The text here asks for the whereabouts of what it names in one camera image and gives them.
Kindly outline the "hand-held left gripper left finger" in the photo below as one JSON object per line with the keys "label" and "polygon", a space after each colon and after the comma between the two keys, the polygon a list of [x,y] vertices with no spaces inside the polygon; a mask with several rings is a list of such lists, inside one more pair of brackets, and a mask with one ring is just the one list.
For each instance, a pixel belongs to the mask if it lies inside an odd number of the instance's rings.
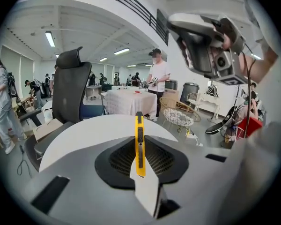
{"label": "hand-held left gripper left finger", "polygon": [[132,140],[111,140],[75,150],[40,171],[18,201],[39,225],[147,225],[154,221],[134,191],[106,184],[95,169],[104,150]]}

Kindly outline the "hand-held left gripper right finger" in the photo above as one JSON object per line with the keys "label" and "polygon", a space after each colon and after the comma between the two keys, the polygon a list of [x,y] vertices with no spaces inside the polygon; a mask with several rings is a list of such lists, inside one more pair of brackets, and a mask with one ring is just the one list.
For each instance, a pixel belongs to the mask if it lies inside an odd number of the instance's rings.
{"label": "hand-held left gripper right finger", "polygon": [[132,225],[222,225],[220,217],[227,196],[225,163],[208,158],[209,148],[174,148],[176,142],[145,136],[142,150],[165,151],[173,159],[171,167],[157,176],[148,159],[143,159],[145,177],[137,175],[133,161],[130,178],[135,184],[136,205],[130,212]]}

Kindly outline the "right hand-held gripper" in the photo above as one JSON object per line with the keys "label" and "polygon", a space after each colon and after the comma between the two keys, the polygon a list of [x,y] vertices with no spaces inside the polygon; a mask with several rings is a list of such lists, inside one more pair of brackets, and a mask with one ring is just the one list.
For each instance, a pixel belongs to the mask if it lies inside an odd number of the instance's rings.
{"label": "right hand-held gripper", "polygon": [[[239,60],[245,38],[230,18],[175,13],[168,17],[167,27],[179,34],[177,44],[190,70],[226,85],[247,83]],[[231,40],[228,50],[222,48],[224,34]]]}

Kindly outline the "person's right hand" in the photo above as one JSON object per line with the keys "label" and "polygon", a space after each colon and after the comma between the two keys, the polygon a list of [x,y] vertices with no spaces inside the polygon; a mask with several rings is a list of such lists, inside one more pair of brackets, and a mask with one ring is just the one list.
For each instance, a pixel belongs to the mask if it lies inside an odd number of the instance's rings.
{"label": "person's right hand", "polygon": [[228,50],[231,47],[231,40],[230,38],[224,34],[224,42],[222,44],[223,50]]}

